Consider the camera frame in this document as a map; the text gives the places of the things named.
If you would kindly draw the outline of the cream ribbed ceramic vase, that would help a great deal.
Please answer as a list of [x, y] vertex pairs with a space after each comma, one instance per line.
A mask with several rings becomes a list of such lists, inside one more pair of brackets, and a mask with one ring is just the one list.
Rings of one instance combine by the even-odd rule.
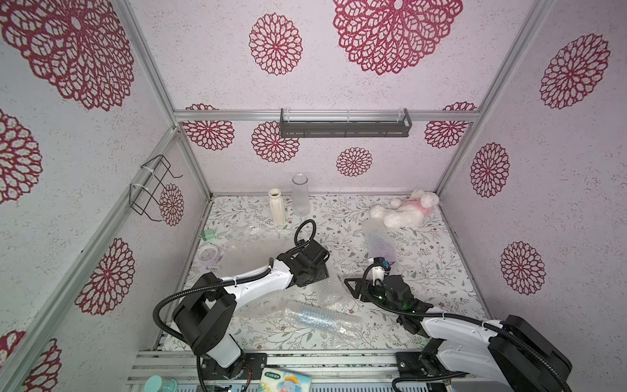
[[284, 206], [282, 200], [282, 192], [280, 189], [274, 188], [269, 190], [269, 205], [271, 216], [277, 226], [285, 224]]

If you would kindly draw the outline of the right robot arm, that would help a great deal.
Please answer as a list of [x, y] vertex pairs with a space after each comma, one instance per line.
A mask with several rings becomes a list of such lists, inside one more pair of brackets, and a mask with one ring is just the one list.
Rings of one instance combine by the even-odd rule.
[[344, 284], [361, 302], [396, 315], [411, 335], [427, 338], [420, 351], [397, 354], [393, 390], [410, 382], [451, 384], [481, 377], [513, 391], [569, 391], [571, 361], [519, 316], [482, 321], [447, 313], [415, 297], [403, 277], [372, 271]]

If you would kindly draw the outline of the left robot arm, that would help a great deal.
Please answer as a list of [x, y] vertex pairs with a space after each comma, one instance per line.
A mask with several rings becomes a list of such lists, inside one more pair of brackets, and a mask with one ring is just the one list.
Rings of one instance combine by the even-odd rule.
[[237, 368], [243, 364], [243, 351], [227, 333], [235, 311], [273, 292], [327, 279], [329, 257], [317, 241], [302, 240], [246, 274], [230, 278], [204, 274], [175, 308], [174, 324], [194, 354], [209, 357], [223, 369]]

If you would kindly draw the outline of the bubble wrapped purple vase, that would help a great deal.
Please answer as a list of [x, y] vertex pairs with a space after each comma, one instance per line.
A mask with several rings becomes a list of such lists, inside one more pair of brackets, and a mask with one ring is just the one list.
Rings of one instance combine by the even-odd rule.
[[393, 266], [398, 261], [396, 247], [383, 220], [368, 218], [362, 223], [368, 258], [383, 258]]

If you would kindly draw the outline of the bubble wrapped item front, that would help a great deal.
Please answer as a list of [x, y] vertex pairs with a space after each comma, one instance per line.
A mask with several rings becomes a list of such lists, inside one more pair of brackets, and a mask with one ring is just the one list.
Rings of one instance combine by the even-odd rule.
[[284, 316], [292, 323], [313, 328], [338, 343], [356, 341], [362, 332], [361, 318], [358, 316], [305, 303], [288, 302]]

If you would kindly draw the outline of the white pink plush toy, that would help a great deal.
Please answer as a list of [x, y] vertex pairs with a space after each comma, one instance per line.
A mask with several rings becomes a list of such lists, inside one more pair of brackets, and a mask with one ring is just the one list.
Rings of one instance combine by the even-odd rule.
[[437, 194], [419, 189], [407, 199], [393, 199], [389, 208], [381, 205], [372, 207], [370, 218], [380, 220], [388, 229], [416, 229], [423, 226], [439, 202]]

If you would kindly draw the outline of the lilac tape roll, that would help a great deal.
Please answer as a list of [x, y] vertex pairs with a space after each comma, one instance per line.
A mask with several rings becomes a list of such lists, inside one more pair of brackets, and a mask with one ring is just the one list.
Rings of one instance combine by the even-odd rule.
[[211, 243], [201, 245], [197, 250], [196, 258], [201, 265], [214, 266], [221, 259], [220, 248]]

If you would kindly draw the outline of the green cube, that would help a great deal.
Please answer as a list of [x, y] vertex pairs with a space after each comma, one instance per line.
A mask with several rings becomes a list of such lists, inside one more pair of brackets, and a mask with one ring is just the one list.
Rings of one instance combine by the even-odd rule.
[[201, 239], [204, 242], [212, 241], [216, 238], [216, 232], [213, 229], [205, 229], [201, 233]]

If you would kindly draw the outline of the tissue pack with cartoon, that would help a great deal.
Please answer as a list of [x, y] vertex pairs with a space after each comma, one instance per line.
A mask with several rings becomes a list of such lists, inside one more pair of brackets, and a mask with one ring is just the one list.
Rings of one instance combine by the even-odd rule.
[[267, 367], [261, 374], [259, 391], [310, 392], [311, 377], [278, 368]]

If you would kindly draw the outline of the teal bottle cap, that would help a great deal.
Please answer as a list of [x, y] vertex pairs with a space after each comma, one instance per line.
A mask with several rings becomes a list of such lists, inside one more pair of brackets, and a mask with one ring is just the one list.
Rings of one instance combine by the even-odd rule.
[[144, 385], [143, 392], [177, 392], [178, 383], [171, 378], [158, 375], [150, 377]]

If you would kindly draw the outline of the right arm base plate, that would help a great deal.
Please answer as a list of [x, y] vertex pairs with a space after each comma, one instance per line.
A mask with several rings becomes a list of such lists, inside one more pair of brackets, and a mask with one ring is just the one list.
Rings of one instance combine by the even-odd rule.
[[452, 372], [444, 367], [437, 355], [427, 351], [398, 352], [396, 362], [400, 377], [440, 381], [465, 377], [465, 372]]

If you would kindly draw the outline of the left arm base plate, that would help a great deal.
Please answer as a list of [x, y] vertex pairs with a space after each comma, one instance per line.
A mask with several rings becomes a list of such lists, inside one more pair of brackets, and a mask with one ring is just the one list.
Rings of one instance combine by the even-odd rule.
[[243, 353], [229, 367], [221, 367], [215, 359], [204, 355], [200, 370], [204, 381], [243, 380], [259, 381], [262, 371], [266, 368], [266, 353]]

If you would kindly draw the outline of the black wall shelf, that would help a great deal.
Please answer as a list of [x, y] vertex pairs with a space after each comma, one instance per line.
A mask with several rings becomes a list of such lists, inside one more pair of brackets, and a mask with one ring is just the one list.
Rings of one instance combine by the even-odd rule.
[[281, 110], [279, 132], [288, 139], [330, 138], [406, 138], [413, 126], [411, 117], [404, 109], [394, 121], [338, 120], [295, 121]]

